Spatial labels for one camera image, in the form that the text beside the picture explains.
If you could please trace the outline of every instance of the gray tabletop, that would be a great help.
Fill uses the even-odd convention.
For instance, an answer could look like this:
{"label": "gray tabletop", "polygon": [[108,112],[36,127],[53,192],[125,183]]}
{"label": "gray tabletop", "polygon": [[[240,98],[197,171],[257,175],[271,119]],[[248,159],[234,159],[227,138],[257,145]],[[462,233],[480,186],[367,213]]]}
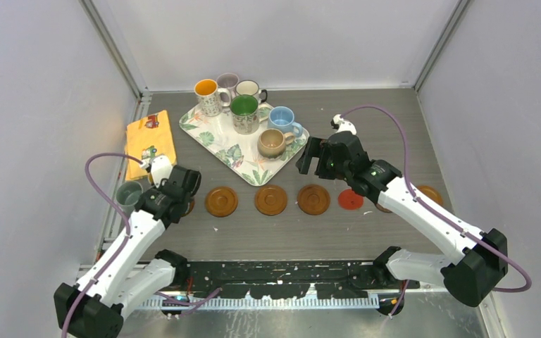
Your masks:
{"label": "gray tabletop", "polygon": [[[268,102],[288,106],[311,136],[326,138],[334,130],[330,120],[336,113],[360,104],[384,106],[401,121],[409,138],[409,177],[415,185],[426,184],[449,198],[430,143],[428,131],[412,89],[360,89],[269,92]],[[196,206],[180,224],[172,225],[147,250],[143,259],[169,249],[190,260],[289,260],[372,259],[391,245],[418,252],[435,253],[437,248],[395,214],[382,213],[368,200],[357,211],[339,207],[337,197],[347,189],[344,182],[300,175],[296,155],[269,183],[281,186],[289,202],[280,215],[260,214],[254,206],[257,187],[246,183],[204,147],[179,128],[178,121],[196,98],[191,93],[155,94],[148,113],[169,112],[178,162],[202,173]],[[361,110],[350,115],[368,155],[403,169],[401,137],[392,121],[382,113]],[[296,205],[297,192],[306,184],[320,184],[331,194],[331,205],[322,215],[303,213]],[[226,218],[206,212],[204,199],[217,186],[232,187],[239,197],[237,210]]]}

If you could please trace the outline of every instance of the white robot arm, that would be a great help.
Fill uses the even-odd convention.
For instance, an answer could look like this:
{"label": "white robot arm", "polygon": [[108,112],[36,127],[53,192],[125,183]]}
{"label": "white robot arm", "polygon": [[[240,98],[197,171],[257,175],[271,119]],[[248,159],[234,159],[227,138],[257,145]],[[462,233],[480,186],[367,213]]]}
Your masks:
{"label": "white robot arm", "polygon": [[154,158],[149,170],[154,187],[140,196],[136,211],[130,215],[130,234],[122,232],[74,286],[62,283],[55,291],[57,318],[59,327],[63,327],[80,290],[96,281],[95,275],[125,242],[123,250],[86,291],[75,309],[68,331],[78,338],[117,337],[124,319],[137,306],[164,287],[181,285],[189,273],[186,258],[162,250],[145,269],[128,279],[152,242],[186,213],[201,180],[199,172],[173,166],[166,156]]}
{"label": "white robot arm", "polygon": [[[507,263],[466,234],[482,239],[506,256],[506,237],[496,229],[485,233],[465,223],[416,190],[413,198],[401,172],[383,160],[370,160],[363,150],[355,127],[336,115],[331,125],[338,131],[328,139],[309,137],[297,161],[301,174],[307,174],[311,159],[318,158],[315,175],[327,180],[344,180],[358,195],[380,204],[414,226],[443,252],[442,255],[411,253],[392,246],[374,260],[374,266],[391,280],[418,280],[442,285],[468,306],[478,304],[506,275]],[[463,228],[454,230],[416,201],[420,198],[443,218]]]}

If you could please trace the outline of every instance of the yellow towel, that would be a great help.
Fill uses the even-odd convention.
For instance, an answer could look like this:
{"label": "yellow towel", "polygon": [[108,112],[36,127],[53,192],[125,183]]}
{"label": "yellow towel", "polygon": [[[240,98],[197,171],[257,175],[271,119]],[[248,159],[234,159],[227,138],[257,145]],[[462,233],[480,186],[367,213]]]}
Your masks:
{"label": "yellow towel", "polygon": [[[171,163],[177,164],[167,111],[159,111],[128,125],[127,152],[128,155],[142,160],[167,155]],[[138,180],[147,175],[137,162],[129,161],[126,180]]]}

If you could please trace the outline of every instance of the metal floor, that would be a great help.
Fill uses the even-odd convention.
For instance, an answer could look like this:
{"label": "metal floor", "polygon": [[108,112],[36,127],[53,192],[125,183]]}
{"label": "metal floor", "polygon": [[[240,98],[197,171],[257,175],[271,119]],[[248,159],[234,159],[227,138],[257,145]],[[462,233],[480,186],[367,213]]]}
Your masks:
{"label": "metal floor", "polygon": [[[313,90],[269,92],[273,106],[288,106],[311,136],[328,137],[334,132],[334,114],[361,104],[377,104],[392,111],[404,126],[410,143],[410,173],[415,185],[438,190],[450,208],[447,191],[430,143],[416,93],[412,89]],[[258,188],[223,165],[178,126],[180,117],[196,104],[193,93],[154,94],[148,114],[169,112],[178,162],[202,173],[202,184],[192,213],[158,238],[143,256],[151,260],[161,249],[181,253],[190,260],[284,260],[284,259],[373,259],[388,246],[435,253],[436,247],[395,214],[382,213],[365,201],[362,209],[346,211],[337,196],[344,182],[300,175],[296,155],[271,181],[287,192],[289,203],[277,216],[260,214],[254,206]],[[350,115],[365,150],[374,159],[384,159],[403,169],[403,145],[393,122],[374,110]],[[319,216],[303,213],[295,204],[297,192],[306,184],[323,185],[331,193],[329,209]],[[237,210],[226,218],[206,212],[204,199],[214,187],[232,187],[239,197]]]}
{"label": "metal floor", "polygon": [[442,292],[409,292],[404,310],[380,334],[384,320],[372,309],[199,311],[179,320],[167,320],[160,311],[135,311],[119,337],[488,337],[478,309]]}

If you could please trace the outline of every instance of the round coaster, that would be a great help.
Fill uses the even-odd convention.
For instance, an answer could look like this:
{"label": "round coaster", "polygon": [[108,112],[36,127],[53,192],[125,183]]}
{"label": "round coaster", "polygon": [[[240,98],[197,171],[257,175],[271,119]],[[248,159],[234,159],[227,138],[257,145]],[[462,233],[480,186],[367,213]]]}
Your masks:
{"label": "round coaster", "polygon": [[183,215],[181,215],[181,217],[185,217],[185,216],[189,215],[189,213],[191,213],[192,210],[194,210],[194,205],[195,204],[196,204],[196,202],[194,202],[194,200],[192,199],[192,201],[187,206],[187,210],[185,211],[185,213]]}
{"label": "round coaster", "polygon": [[272,184],[265,185],[256,192],[254,205],[264,215],[278,215],[287,206],[287,193],[282,187]]}
{"label": "round coaster", "polygon": [[383,208],[382,206],[380,206],[380,204],[375,204],[376,208],[380,211],[382,211],[383,213],[392,213],[391,210],[387,209],[387,208]]}
{"label": "round coaster", "polygon": [[363,206],[363,197],[351,189],[343,190],[339,194],[339,205],[345,210],[357,210]]}
{"label": "round coaster", "polygon": [[432,199],[439,206],[443,205],[442,196],[440,196],[440,194],[435,188],[429,187],[428,185],[421,185],[416,188],[418,188],[418,190],[420,190],[422,194],[425,194],[426,197],[428,197],[429,199]]}
{"label": "round coaster", "polygon": [[297,205],[308,215],[320,215],[327,211],[330,205],[330,195],[320,185],[306,185],[297,194]]}
{"label": "round coaster", "polygon": [[206,210],[213,216],[229,216],[237,208],[237,194],[229,187],[216,187],[206,195]]}

